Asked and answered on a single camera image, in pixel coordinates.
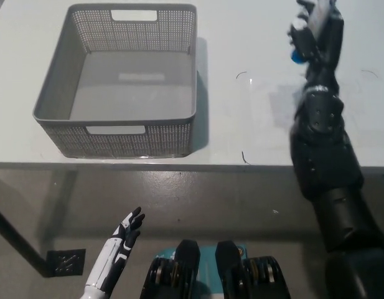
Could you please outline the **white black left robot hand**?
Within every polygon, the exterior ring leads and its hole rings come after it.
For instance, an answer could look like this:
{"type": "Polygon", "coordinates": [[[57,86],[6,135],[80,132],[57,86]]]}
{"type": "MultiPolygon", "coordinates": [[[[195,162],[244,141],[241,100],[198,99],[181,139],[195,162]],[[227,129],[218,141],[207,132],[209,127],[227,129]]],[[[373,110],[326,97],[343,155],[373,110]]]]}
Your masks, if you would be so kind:
{"type": "Polygon", "coordinates": [[[145,215],[137,207],[106,240],[88,276],[82,298],[109,298],[126,266],[145,215]]]}

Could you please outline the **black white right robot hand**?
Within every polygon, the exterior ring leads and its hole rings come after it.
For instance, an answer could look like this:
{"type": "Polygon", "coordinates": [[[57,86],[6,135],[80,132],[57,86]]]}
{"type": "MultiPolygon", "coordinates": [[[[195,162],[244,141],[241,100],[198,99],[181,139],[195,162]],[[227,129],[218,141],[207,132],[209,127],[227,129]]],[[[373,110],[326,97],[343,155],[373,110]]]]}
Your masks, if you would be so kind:
{"type": "Polygon", "coordinates": [[[344,18],[335,1],[298,1],[301,10],[293,19],[288,37],[294,47],[291,59],[307,64],[306,87],[321,85],[339,94],[335,71],[344,35],[344,18]]]}

